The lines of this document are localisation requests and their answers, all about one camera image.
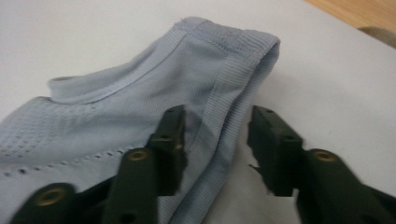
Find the perforated fabric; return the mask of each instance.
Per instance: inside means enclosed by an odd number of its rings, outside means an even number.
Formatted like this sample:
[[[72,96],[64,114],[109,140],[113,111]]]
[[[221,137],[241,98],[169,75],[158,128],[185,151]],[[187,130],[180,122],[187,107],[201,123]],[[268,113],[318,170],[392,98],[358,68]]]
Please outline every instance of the perforated fabric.
[[[7,223],[36,189],[87,189],[142,147],[163,111],[187,109],[188,166],[181,189],[159,200],[160,223],[199,223],[227,175],[243,117],[272,70],[278,39],[199,18],[177,23],[131,62],[49,82],[0,124],[0,217]]]

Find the black plastic part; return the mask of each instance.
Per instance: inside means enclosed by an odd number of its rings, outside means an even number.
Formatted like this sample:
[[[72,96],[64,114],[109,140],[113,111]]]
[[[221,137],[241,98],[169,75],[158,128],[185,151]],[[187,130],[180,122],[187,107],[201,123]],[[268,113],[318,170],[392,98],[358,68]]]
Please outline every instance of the black plastic part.
[[[266,187],[275,196],[291,196],[296,164],[303,152],[301,137],[274,111],[253,106],[247,143]]]
[[[76,223],[78,207],[70,184],[50,184],[36,191],[11,220],[11,224]]]
[[[76,200],[80,204],[80,220],[78,224],[101,223],[102,214],[104,213],[114,179],[115,177],[111,177],[76,195]]]
[[[156,222],[155,154],[150,148],[136,148],[128,151],[122,157],[101,223],[143,224]]]
[[[303,224],[395,224],[396,199],[363,185],[330,151],[303,140],[274,111],[254,106],[248,140],[266,187],[276,196],[298,189]]]
[[[390,224],[395,223],[372,192],[347,168],[343,161],[327,150],[305,152],[300,180],[300,194],[311,194],[311,202],[318,207],[316,223]],[[297,207],[302,219],[306,214],[306,198],[300,198]]]
[[[146,147],[156,154],[159,196],[174,195],[187,166],[184,152],[185,110],[183,105],[169,108]]]

